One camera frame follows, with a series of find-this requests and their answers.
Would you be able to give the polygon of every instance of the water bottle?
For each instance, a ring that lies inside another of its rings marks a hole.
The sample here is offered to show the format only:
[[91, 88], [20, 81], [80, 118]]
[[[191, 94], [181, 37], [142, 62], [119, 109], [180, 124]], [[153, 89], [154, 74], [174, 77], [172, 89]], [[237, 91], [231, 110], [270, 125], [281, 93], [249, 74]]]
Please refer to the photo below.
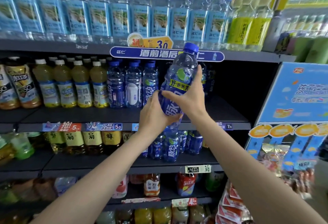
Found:
[[218, 51], [220, 49], [228, 8], [229, 5], [225, 0], [212, 0], [210, 3], [205, 33], [205, 42], [208, 50]]
[[125, 104], [124, 75], [118, 61], [109, 63], [107, 76], [108, 97], [111, 108], [122, 108]]
[[74, 41], [64, 0], [40, 0], [47, 38], [51, 41]]
[[[174, 59], [173, 64], [168, 69], [165, 75], [165, 82], [162, 84], [161, 89], [171, 91], [178, 95], [183, 95], [187, 92], [197, 72], [196, 55], [198, 49], [198, 46], [195, 44], [185, 44], [183, 53]], [[175, 102], [162, 95], [159, 97], [159, 102], [166, 115], [182, 113], [180, 107]], [[180, 121], [171, 124], [167, 128], [177, 130], [179, 125]]]
[[179, 155], [180, 136], [178, 130], [170, 129], [165, 131], [164, 141], [164, 160], [167, 162], [175, 162]]
[[207, 0], [192, 0], [190, 5], [190, 20], [188, 27], [188, 41], [203, 48], [205, 28], [208, 13]]
[[151, 143], [148, 148], [148, 155], [155, 160], [161, 159], [163, 156], [163, 145], [165, 141], [165, 136], [163, 133], [158, 135], [158, 137]]
[[151, 36], [151, 2], [150, 0], [132, 0], [132, 28], [133, 32], [143, 37]]
[[170, 37], [176, 49], [182, 49], [185, 45], [189, 24], [189, 0], [171, 0], [171, 26]]
[[87, 0], [68, 0], [67, 10], [72, 34], [78, 42], [92, 42], [92, 29]]
[[114, 42], [127, 45], [127, 37], [131, 33], [130, 0], [113, 0], [111, 4]]
[[141, 71], [137, 62], [130, 62], [125, 77], [126, 106], [128, 108], [141, 107]]
[[158, 90], [158, 72], [155, 69], [155, 63], [146, 63], [142, 77], [143, 105], [156, 90]]
[[170, 29], [170, 0], [152, 0], [152, 34], [156, 36], [168, 36]]
[[46, 30], [38, 0], [15, 0], [23, 30], [32, 40], [45, 41]]
[[113, 42], [110, 0], [89, 0], [93, 41], [101, 44]]
[[0, 27], [4, 37], [8, 39], [27, 39], [14, 0], [0, 0], [0, 4], [2, 6]]

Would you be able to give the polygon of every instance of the beverage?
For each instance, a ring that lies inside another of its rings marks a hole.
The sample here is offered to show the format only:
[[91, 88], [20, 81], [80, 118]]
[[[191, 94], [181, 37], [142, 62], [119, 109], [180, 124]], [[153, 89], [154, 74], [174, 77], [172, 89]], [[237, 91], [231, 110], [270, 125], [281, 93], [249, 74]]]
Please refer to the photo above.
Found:
[[124, 176], [120, 184], [117, 186], [114, 194], [112, 195], [112, 198], [123, 198], [126, 196], [126, 193], [128, 192], [128, 183], [127, 183], [127, 177]]
[[53, 77], [53, 68], [46, 64], [45, 59], [37, 59], [35, 63], [37, 65], [33, 69], [33, 74], [39, 82], [44, 105], [47, 108], [60, 106], [59, 92]]
[[179, 134], [180, 134], [179, 153], [183, 153], [186, 149], [188, 131], [179, 131]]
[[158, 90], [158, 72], [155, 63], [146, 63], [142, 77], [143, 105]]
[[225, 0], [212, 0], [210, 3], [205, 34], [205, 42], [209, 50], [220, 49], [228, 9], [229, 5]]
[[0, 135], [0, 165], [4, 165], [15, 156], [15, 150], [12, 145], [5, 140], [6, 135]]
[[132, 224], [133, 210], [116, 210], [115, 212], [116, 224]]
[[17, 93], [5, 72], [5, 66], [0, 64], [0, 109], [10, 110], [20, 107]]
[[74, 61], [74, 65], [71, 74], [75, 81], [77, 91], [77, 105], [80, 108], [92, 107], [93, 102], [89, 84], [89, 71], [82, 65], [82, 61]]
[[14, 0], [0, 0], [5, 14], [0, 15], [1, 31], [8, 39], [27, 39]]
[[170, 37], [173, 40], [176, 49], [183, 49], [188, 33], [189, 24], [189, 0], [171, 0], [172, 14]]
[[86, 148], [83, 142], [82, 133], [80, 131], [75, 132], [64, 132], [64, 137], [67, 144], [67, 153], [74, 154], [85, 154]]
[[150, 144], [148, 148], [148, 155], [155, 160], [161, 159], [163, 156], [163, 145], [165, 136], [163, 134], [158, 137]]
[[170, 34], [170, 0], [152, 0], [152, 36]]
[[243, 5], [234, 13], [228, 37], [227, 49], [229, 50], [242, 51], [246, 48], [249, 30], [255, 15], [251, 2], [252, 0], [243, 0]]
[[46, 38], [41, 8], [38, 0], [15, 0], [18, 7], [18, 15], [23, 30], [32, 40], [43, 40]]
[[7, 75], [13, 82], [19, 100], [24, 108], [36, 108], [42, 104], [30, 74], [30, 68], [19, 57], [4, 60]]
[[114, 42], [119, 45], [127, 45], [132, 30], [129, 3], [130, 0], [113, 0], [111, 4]]
[[220, 187], [224, 177], [224, 172], [207, 173], [205, 180], [205, 187], [208, 191], [214, 192]]
[[269, 4], [272, 0], [260, 0], [258, 8], [256, 8], [255, 18], [252, 21], [246, 49], [253, 52], [262, 50], [263, 42], [273, 16], [273, 11]]
[[199, 154], [202, 149], [203, 136], [198, 131], [189, 131], [187, 138], [187, 153], [191, 155]]
[[141, 102], [141, 71], [138, 68], [137, 62], [130, 62], [129, 68], [126, 71], [125, 78], [125, 95], [126, 95], [126, 106], [128, 108], [134, 107], [139, 108], [142, 105]]
[[53, 152], [55, 154], [64, 152], [66, 148], [66, 141], [63, 133], [61, 131], [49, 131], [46, 134]]
[[165, 133], [165, 141], [163, 147], [164, 160], [167, 162], [175, 162], [179, 155], [180, 136], [176, 130], [169, 130]]
[[68, 0], [67, 11], [71, 31], [76, 37], [76, 41], [82, 43], [92, 42], [92, 30], [87, 0]]
[[34, 148], [31, 146], [26, 133], [11, 133], [9, 137], [10, 143], [16, 150], [15, 157], [17, 159], [27, 159], [34, 154]]
[[146, 197], [158, 197], [160, 190], [160, 174], [146, 174], [144, 181], [144, 195]]
[[60, 93], [60, 102], [63, 108], [72, 108], [77, 105], [76, 93], [72, 83], [71, 70], [65, 65], [64, 60], [56, 60], [53, 70]]
[[132, 0], [132, 31], [151, 36], [151, 0]]
[[172, 207], [171, 224], [187, 224], [189, 217], [188, 207]]
[[88, 155], [100, 155], [104, 152], [100, 131], [84, 131], [84, 143], [88, 148]]
[[125, 105], [124, 74], [119, 68], [119, 61], [109, 63], [107, 76], [108, 98], [111, 108], [122, 108]]
[[234, 17], [235, 12], [241, 6], [241, 4], [242, 4], [242, 0], [234, 0], [234, 3], [228, 9], [227, 18], [226, 18], [226, 21], [224, 24], [224, 34], [222, 37], [222, 42], [221, 42], [221, 47], [220, 47], [222, 50], [227, 49], [228, 37], [229, 37], [229, 31], [231, 28], [232, 19]]
[[134, 211], [134, 223], [135, 224], [152, 224], [153, 213], [150, 209], [136, 209]]
[[102, 131], [101, 135], [105, 145], [105, 153], [107, 155], [112, 154], [120, 147], [122, 139], [121, 131]]
[[101, 44], [113, 42], [109, 2], [110, 0], [89, 0], [93, 40]]
[[188, 41], [196, 44], [199, 48], [203, 47], [203, 42], [205, 40], [207, 10], [207, 0], [193, 0], [190, 5]]
[[106, 75], [107, 72], [101, 67], [101, 62], [93, 62], [90, 77], [94, 90], [93, 104], [97, 108], [106, 108], [109, 105]]
[[71, 28], [64, 6], [66, 0], [40, 0], [48, 40], [75, 41], [71, 37]]
[[196, 183], [196, 176], [194, 174], [178, 173], [177, 188], [178, 194], [183, 197], [192, 195]]
[[171, 223], [171, 207], [164, 207], [162, 209], [153, 210], [154, 224], [168, 224]]
[[[186, 43], [183, 53], [179, 54], [173, 61], [165, 75], [165, 82], [161, 89], [183, 95], [189, 89], [191, 82], [196, 74], [197, 60], [196, 54], [198, 47], [192, 43]], [[166, 115], [181, 113], [180, 107], [165, 97], [159, 96], [159, 102]], [[171, 124], [169, 129], [178, 129], [180, 122]]]

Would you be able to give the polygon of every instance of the bottle label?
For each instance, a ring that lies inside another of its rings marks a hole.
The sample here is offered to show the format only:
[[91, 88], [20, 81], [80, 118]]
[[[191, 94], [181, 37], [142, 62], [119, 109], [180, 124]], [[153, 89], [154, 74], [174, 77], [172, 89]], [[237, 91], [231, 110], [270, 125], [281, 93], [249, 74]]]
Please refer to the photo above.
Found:
[[118, 145], [121, 142], [121, 131], [104, 131], [105, 145]]
[[0, 104], [10, 101], [16, 102], [17, 94], [5, 72], [5, 67], [0, 64]]
[[26, 135], [27, 135], [27, 137], [30, 137], [30, 138], [32, 138], [32, 137], [37, 137], [37, 136], [40, 136], [40, 135], [41, 135], [41, 133], [40, 133], [40, 132], [38, 132], [38, 131], [31, 131], [31, 132], [27, 132], [27, 133], [26, 133]]
[[143, 82], [143, 95], [144, 101], [143, 104], [145, 105], [148, 99], [153, 95], [153, 93], [158, 90], [158, 84], [156, 80], [152, 79], [145, 79]]
[[3, 30], [23, 31], [14, 0], [0, 0], [0, 22]]
[[127, 37], [131, 32], [129, 22], [129, 5], [123, 3], [112, 4], [113, 35], [115, 37]]
[[101, 145], [100, 131], [84, 131], [83, 132], [84, 143], [86, 145]]
[[37, 0], [16, 0], [24, 31], [45, 32]]
[[150, 6], [132, 6], [133, 32], [140, 33], [143, 37], [150, 37]]
[[59, 95], [57, 93], [54, 81], [39, 82], [43, 96], [43, 103], [46, 107], [56, 107], [60, 104]]
[[90, 1], [92, 34], [96, 36], [112, 36], [110, 7], [105, 2]]
[[205, 35], [205, 41], [211, 43], [218, 43], [221, 40], [223, 33], [224, 21], [226, 13], [219, 11], [211, 11], [208, 15], [208, 25]]
[[81, 108], [92, 106], [92, 94], [89, 82], [76, 82], [77, 104]]
[[112, 86], [112, 81], [108, 80], [108, 98], [109, 102], [114, 106], [123, 105], [125, 102], [125, 92], [123, 85], [118, 87]]
[[190, 41], [203, 42], [205, 38], [205, 26], [207, 11], [192, 10], [188, 29], [188, 39]]
[[63, 144], [65, 141], [63, 140], [61, 133], [58, 131], [50, 131], [47, 133], [49, 142], [51, 144]]
[[81, 146], [83, 145], [83, 137], [80, 131], [65, 132], [64, 133], [67, 146]]
[[40, 0], [48, 32], [68, 34], [67, 23], [61, 0]]
[[242, 45], [247, 40], [249, 29], [253, 18], [237, 17], [232, 19], [230, 35], [228, 37], [229, 44]]
[[108, 90], [106, 83], [93, 83], [94, 105], [98, 108], [108, 107]]
[[189, 19], [189, 9], [174, 8], [172, 10], [170, 37], [173, 40], [186, 40]]
[[27, 65], [15, 67], [6, 66], [6, 70], [11, 77], [11, 81], [14, 83], [19, 100], [22, 103], [33, 100], [40, 102], [38, 92], [36, 91], [30, 75], [30, 68]]
[[168, 36], [170, 27], [170, 8], [165, 6], [153, 7], [153, 36]]
[[63, 107], [71, 107], [76, 104], [76, 96], [74, 94], [74, 88], [71, 81], [57, 82], [60, 101]]
[[270, 24], [270, 18], [255, 18], [251, 24], [247, 45], [263, 45], [266, 32]]
[[91, 35], [89, 10], [87, 3], [82, 0], [69, 0], [67, 10], [73, 34]]

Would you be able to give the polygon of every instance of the iced tea bottle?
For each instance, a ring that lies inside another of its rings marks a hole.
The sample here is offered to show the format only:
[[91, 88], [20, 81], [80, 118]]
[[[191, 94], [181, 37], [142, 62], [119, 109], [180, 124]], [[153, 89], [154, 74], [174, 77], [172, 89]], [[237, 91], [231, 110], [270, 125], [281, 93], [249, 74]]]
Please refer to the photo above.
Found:
[[121, 146], [121, 131], [102, 131], [101, 135], [105, 145], [105, 153], [107, 155], [112, 154]]
[[82, 133], [80, 131], [64, 132], [67, 149], [69, 154], [86, 154], [86, 147], [83, 142]]
[[33, 69], [33, 73], [39, 82], [44, 105], [47, 108], [60, 106], [59, 93], [53, 79], [53, 68], [46, 64], [45, 59], [37, 59], [35, 63], [37, 65]]
[[77, 91], [77, 104], [81, 108], [92, 107], [89, 70], [82, 65], [82, 61], [75, 61], [74, 65], [71, 73]]
[[101, 62], [93, 62], [90, 77], [94, 90], [94, 106], [97, 108], [108, 107], [107, 71], [101, 67]]
[[75, 107], [77, 105], [77, 97], [72, 83], [71, 70], [65, 65], [64, 60], [56, 60], [53, 75], [58, 84], [62, 107]]
[[100, 131], [83, 131], [82, 134], [89, 155], [100, 155], [104, 152]]
[[55, 154], [64, 152], [66, 148], [66, 141], [64, 139], [63, 132], [61, 131], [49, 131], [47, 132], [47, 138], [50, 142], [51, 148]]

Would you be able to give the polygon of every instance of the person's right hand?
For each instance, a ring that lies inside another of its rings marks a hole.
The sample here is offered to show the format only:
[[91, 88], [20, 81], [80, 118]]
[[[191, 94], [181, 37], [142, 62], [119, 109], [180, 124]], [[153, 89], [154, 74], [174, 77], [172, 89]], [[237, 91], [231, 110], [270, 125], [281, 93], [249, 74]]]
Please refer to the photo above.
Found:
[[177, 95], [173, 92], [163, 90], [162, 95], [179, 105], [181, 110], [192, 119], [194, 116], [206, 113], [205, 95], [202, 85], [202, 67], [198, 65], [196, 76], [189, 88], [183, 95]]

